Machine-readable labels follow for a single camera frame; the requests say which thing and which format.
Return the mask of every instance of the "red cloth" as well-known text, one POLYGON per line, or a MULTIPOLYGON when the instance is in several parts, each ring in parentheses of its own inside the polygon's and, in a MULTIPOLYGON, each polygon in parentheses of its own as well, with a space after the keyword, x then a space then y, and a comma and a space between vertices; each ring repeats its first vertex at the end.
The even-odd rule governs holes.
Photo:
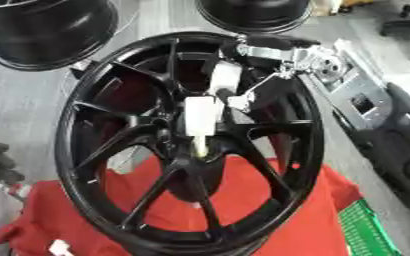
MULTIPOLYGON (((128 210, 158 175, 158 162, 149 159, 130 174, 108 172, 106 191, 119 207, 128 210)), ((245 160, 230 157, 212 202, 221 222, 228 224, 253 211, 268 196, 264 178, 245 160)), ((309 198, 255 255, 346 256, 337 211, 360 198, 356 185, 324 166, 309 198)), ((200 209, 176 200, 169 192, 155 202, 145 220, 168 230, 206 228, 200 209)), ((48 247, 55 239, 66 241, 76 256, 128 255, 78 215, 57 181, 38 182, 27 199, 23 215, 0 229, 0 243, 10 242, 21 256, 43 256, 48 255, 48 247)))

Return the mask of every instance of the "black alloy wheel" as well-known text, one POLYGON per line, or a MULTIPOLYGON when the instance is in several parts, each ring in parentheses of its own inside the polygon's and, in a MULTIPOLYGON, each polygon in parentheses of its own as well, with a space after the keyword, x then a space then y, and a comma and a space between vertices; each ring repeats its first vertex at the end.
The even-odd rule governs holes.
MULTIPOLYGON (((133 255, 247 255, 291 217, 313 189, 322 163, 323 129, 317 105, 298 78, 279 85, 285 89, 278 101, 248 113, 250 123, 239 123, 226 111, 209 140, 209 156, 197 159, 191 154, 191 140, 182 129, 183 100, 206 92, 209 77, 202 67, 231 40, 236 39, 180 32, 131 43, 89 70, 67 100, 55 149, 63 187, 92 225, 133 255), (253 144, 262 137, 269 139, 278 158, 286 158, 284 174, 253 144), (135 145, 153 152, 162 173, 133 210, 125 212, 107 197, 98 172, 110 157, 135 145), (230 154, 259 171, 271 197, 240 221, 222 225, 210 197, 230 154), (144 223, 148 208, 166 190, 179 200, 199 202, 208 230, 175 232, 144 223)), ((256 77, 247 76, 240 87, 249 88, 252 79, 256 77)))

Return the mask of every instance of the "green plastic crate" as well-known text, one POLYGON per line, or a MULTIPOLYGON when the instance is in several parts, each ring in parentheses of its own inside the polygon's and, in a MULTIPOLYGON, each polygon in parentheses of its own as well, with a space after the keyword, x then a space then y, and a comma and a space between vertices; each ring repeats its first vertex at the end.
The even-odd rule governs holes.
POLYGON ((401 256, 364 199, 339 213, 352 256, 401 256))

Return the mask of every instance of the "concrete floor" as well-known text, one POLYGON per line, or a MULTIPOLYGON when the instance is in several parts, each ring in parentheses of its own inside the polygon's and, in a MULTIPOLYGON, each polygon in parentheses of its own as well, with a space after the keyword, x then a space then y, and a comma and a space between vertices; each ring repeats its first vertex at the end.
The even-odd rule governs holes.
MULTIPOLYGON (((132 41, 179 30, 224 32, 200 17, 192 0, 116 0, 121 13, 119 34, 93 58, 132 41)), ((397 17, 402 3, 377 2, 352 14, 311 18, 288 32, 331 44, 337 38, 353 41, 380 69, 391 75, 410 74, 410 33, 382 38, 378 26, 397 17)), ((22 73, 0 66, 0 142, 11 145, 10 155, 29 182, 56 179, 53 136, 58 115, 75 80, 67 69, 22 73)), ((330 107, 318 95, 327 135, 325 161, 359 184, 379 214, 386 231, 404 255, 410 256, 410 211, 377 177, 370 163, 348 140, 333 119, 330 107)))

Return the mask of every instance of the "rim lip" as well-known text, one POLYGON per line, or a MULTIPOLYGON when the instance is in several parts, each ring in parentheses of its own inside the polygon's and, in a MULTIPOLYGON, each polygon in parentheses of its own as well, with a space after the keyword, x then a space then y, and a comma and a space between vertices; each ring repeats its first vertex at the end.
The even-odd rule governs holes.
MULTIPOLYGON (((312 159, 307 161, 308 166, 307 170, 313 170, 312 176, 310 177, 311 182, 309 182, 308 186, 303 188, 301 193, 297 193, 295 200, 293 200, 287 208, 284 208, 281 215, 276 216, 272 221, 269 223, 265 223, 261 228, 255 228, 254 232, 250 234, 250 236, 246 236, 244 238, 239 238, 238 240, 234 239, 232 242, 232 246, 224 246, 225 244, 219 244, 216 247, 210 248, 210 243, 204 245, 173 245, 172 243, 160 243, 156 241, 151 241, 145 238, 142 238, 138 235, 125 232, 118 227, 116 227, 113 223, 105 219, 101 216, 97 211, 95 211, 91 205, 87 202, 85 197, 83 197, 79 191, 77 190, 77 185, 75 184, 73 177, 70 174, 70 167, 67 163, 71 162, 71 153, 70 153, 70 144, 68 143, 71 134, 68 132, 67 129, 70 127, 70 122, 72 120, 73 114, 73 107, 72 101, 75 100, 81 92, 85 91, 89 86, 95 83, 97 77, 101 77, 103 74, 108 72, 110 68, 109 63, 115 59, 118 59, 120 56, 125 54, 129 54, 132 51, 136 51, 138 49, 144 48, 143 46, 149 45, 156 45, 158 41, 169 39, 169 37, 206 37, 206 38, 220 38, 220 39, 232 39, 233 37, 217 34, 217 33, 210 33, 210 32, 178 32, 178 33, 169 33, 164 35, 158 35, 155 37, 149 37, 143 40, 139 40, 133 42, 114 53, 110 54, 108 57, 101 60, 100 64, 90 70, 84 77, 79 81, 78 86, 70 95, 67 100, 67 103, 62 111, 62 115, 59 119, 59 124, 57 127, 56 133, 56 142, 55 142, 55 160, 57 166, 57 172, 59 177, 62 181, 62 187, 64 188, 65 193, 68 197, 73 201, 76 206, 76 209, 85 217, 85 219, 90 222, 93 226, 99 229, 102 233, 108 235, 113 240, 119 242, 124 246, 136 246, 146 248, 148 250, 153 250, 155 252, 160 253, 167 253, 172 255, 195 255, 195 254, 215 254, 215 253, 223 253, 228 252, 229 250, 234 250, 236 248, 240 248, 244 245, 247 245, 247 240, 257 240, 261 239, 266 236, 266 234, 271 233, 275 229, 277 229, 283 222, 285 222, 289 217, 291 217, 298 207, 306 200, 307 196, 311 193, 312 188, 315 184, 317 179, 322 159, 323 159, 323 127, 321 123, 320 113, 317 108, 316 102, 312 99, 308 102, 310 104, 310 108, 313 109, 313 115, 315 119, 314 127, 315 129, 312 132, 312 136, 310 137, 311 142, 310 146, 314 149, 316 154, 313 154, 312 159)), ((311 93, 307 90, 307 96, 311 96, 311 93)))
POLYGON ((116 10, 115 6, 112 3, 109 4, 109 9, 112 12, 112 22, 110 24, 110 27, 105 31, 105 33, 93 44, 88 45, 88 47, 85 47, 82 49, 78 54, 75 56, 70 56, 68 58, 58 60, 58 61, 53 61, 53 62, 47 62, 45 64, 22 64, 19 62, 12 62, 12 61, 7 61, 6 59, 2 58, 0 56, 0 65, 19 70, 19 71, 48 71, 48 70, 53 70, 53 69, 58 69, 58 68, 63 68, 66 66, 69 66, 71 64, 74 64, 76 62, 79 62, 83 59, 86 59, 90 57, 91 55, 95 54, 97 51, 99 51, 102 47, 104 47, 115 35, 115 31, 118 28, 118 11, 116 10))
POLYGON ((202 14, 202 17, 204 17, 206 20, 208 20, 210 23, 225 29, 225 30, 229 30, 235 33, 256 33, 256 32, 268 32, 268 33, 282 33, 282 32, 286 32, 289 31, 291 29, 294 29, 298 26, 300 26, 301 24, 303 24, 312 14, 312 3, 309 2, 308 6, 306 7, 305 11, 303 12, 303 14, 298 17, 297 19, 294 19, 286 24, 282 24, 282 25, 271 25, 271 23, 269 23, 269 25, 259 25, 257 26, 256 23, 254 23, 255 26, 253 27, 241 27, 241 26, 237 26, 237 25, 233 25, 231 23, 228 22, 224 22, 222 20, 217 19, 215 16, 211 15, 203 6, 202 1, 201 0, 196 0, 196 5, 197 5, 197 9, 199 10, 199 13, 202 14))

